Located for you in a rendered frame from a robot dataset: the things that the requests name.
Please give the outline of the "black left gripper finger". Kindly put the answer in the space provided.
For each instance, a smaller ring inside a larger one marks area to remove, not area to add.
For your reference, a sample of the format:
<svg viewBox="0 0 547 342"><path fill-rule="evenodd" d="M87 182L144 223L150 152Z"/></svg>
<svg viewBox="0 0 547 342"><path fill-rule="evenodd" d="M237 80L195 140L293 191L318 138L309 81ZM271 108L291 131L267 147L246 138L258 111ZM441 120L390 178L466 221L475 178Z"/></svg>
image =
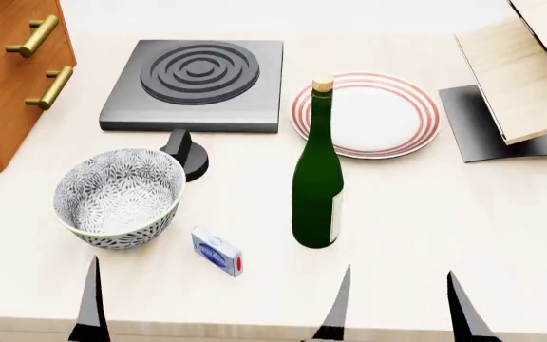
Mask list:
<svg viewBox="0 0 547 342"><path fill-rule="evenodd" d="M88 267L76 324L68 342L111 342L104 315L100 264L94 256Z"/></svg>

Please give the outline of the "grey floral patterned bowl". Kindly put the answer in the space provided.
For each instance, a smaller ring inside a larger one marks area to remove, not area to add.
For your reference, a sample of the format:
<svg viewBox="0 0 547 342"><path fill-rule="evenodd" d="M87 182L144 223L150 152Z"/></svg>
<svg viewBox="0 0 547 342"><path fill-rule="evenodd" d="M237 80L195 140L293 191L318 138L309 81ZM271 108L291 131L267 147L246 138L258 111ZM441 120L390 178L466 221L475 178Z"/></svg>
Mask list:
<svg viewBox="0 0 547 342"><path fill-rule="evenodd" d="M53 210L70 233L93 247L128 250L166 230L187 184L182 165L159 150L100 153L69 170L53 192Z"/></svg>

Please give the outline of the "light wooden tilted rack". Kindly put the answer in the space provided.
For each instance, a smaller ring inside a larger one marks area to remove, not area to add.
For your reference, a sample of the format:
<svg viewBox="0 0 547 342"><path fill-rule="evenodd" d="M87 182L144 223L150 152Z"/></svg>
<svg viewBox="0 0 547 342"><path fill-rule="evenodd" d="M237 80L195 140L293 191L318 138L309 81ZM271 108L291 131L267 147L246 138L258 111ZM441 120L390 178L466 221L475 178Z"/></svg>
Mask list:
<svg viewBox="0 0 547 342"><path fill-rule="evenodd" d="M547 134L547 0L506 0L512 16L455 36L505 144Z"/></svg>

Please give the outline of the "green glass wine bottle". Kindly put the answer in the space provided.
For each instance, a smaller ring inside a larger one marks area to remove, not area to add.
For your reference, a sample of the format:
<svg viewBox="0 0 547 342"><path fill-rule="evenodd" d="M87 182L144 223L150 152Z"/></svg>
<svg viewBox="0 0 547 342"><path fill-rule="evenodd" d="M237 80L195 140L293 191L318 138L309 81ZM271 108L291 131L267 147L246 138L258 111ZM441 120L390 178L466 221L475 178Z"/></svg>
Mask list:
<svg viewBox="0 0 547 342"><path fill-rule="evenodd" d="M340 231L344 178L331 140L332 76L311 83L311 127L292 177L292 235L311 249L329 247Z"/></svg>

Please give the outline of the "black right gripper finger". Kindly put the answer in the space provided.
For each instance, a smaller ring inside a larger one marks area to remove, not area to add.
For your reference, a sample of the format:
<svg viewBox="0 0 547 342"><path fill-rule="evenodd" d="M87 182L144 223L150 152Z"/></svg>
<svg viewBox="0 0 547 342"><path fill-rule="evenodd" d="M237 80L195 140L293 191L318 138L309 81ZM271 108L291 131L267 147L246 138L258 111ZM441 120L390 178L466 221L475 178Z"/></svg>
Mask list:
<svg viewBox="0 0 547 342"><path fill-rule="evenodd" d="M454 342L502 342L477 313L452 271L447 273L446 289Z"/></svg>
<svg viewBox="0 0 547 342"><path fill-rule="evenodd" d="M342 342L345 335L345 324L349 303L351 284L351 267L348 265L337 296L323 324L311 338L311 342Z"/></svg>

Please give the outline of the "black stove knob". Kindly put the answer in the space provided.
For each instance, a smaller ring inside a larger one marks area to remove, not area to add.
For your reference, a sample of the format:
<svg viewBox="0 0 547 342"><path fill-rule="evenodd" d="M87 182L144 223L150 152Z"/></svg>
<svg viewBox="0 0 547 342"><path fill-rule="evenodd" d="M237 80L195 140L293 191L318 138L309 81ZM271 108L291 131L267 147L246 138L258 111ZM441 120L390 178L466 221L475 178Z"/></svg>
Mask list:
<svg viewBox="0 0 547 342"><path fill-rule="evenodd" d="M187 182L203 176L209 167L208 154L204 147L193 142L187 130L175 129L170 133L167 144L160 148L181 164Z"/></svg>

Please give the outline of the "small white blue box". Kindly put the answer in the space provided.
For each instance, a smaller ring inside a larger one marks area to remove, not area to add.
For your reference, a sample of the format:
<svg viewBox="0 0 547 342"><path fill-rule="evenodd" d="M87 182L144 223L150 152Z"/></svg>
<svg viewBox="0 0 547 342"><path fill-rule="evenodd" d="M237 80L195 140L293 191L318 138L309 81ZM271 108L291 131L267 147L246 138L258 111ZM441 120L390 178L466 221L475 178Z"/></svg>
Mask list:
<svg viewBox="0 0 547 342"><path fill-rule="evenodd" d="M208 230L197 226L191 231L194 251L216 265L219 270L233 277L243 273L241 250L223 238L213 236Z"/></svg>

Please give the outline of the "grey single-burner stove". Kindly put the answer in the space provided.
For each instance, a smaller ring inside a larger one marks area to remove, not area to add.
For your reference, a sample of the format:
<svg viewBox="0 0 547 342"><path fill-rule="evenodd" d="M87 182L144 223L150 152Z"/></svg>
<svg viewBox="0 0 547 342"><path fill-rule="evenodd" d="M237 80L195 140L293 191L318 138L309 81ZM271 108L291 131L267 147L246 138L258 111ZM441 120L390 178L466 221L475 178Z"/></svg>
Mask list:
<svg viewBox="0 0 547 342"><path fill-rule="evenodd" d="M283 59L280 40L140 40L100 128L276 133Z"/></svg>

